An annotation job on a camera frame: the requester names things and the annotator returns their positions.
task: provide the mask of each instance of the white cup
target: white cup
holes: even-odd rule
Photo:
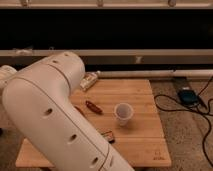
[[[133,108],[128,103],[119,103],[114,108],[116,120],[120,126],[124,126],[133,116]]]

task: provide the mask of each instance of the black wall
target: black wall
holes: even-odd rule
[[[0,50],[213,49],[213,10],[0,10]]]

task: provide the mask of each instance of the wooden board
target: wooden board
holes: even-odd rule
[[[134,167],[170,166],[171,160],[148,80],[112,79],[99,80],[87,92],[76,90],[70,97],[87,120],[100,132],[113,131],[115,149]],[[97,115],[85,106],[90,100],[103,110]],[[130,103],[134,116],[120,127],[114,117],[114,106]],[[24,140],[16,161],[17,167],[53,167],[28,140]]]

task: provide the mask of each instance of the white pipe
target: white pipe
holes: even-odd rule
[[[100,78],[210,77],[213,70],[103,71]]]

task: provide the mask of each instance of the bolt hole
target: bolt hole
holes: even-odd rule
[[[68,144],[72,144],[72,142],[77,138],[77,135],[74,134],[69,138]]]
[[[112,156],[109,166],[112,167],[113,163],[114,163],[114,157]]]
[[[59,62],[58,62],[58,61],[56,61],[56,60],[53,60],[53,63],[58,64]]]
[[[44,112],[44,115],[49,116],[52,112],[53,112],[53,110],[51,108],[49,108]]]
[[[92,164],[90,166],[90,168],[94,168],[95,167],[95,164],[98,162],[98,157],[96,157],[93,161],[92,161]]]
[[[65,53],[64,56],[69,56],[69,54],[68,54],[68,53]]]

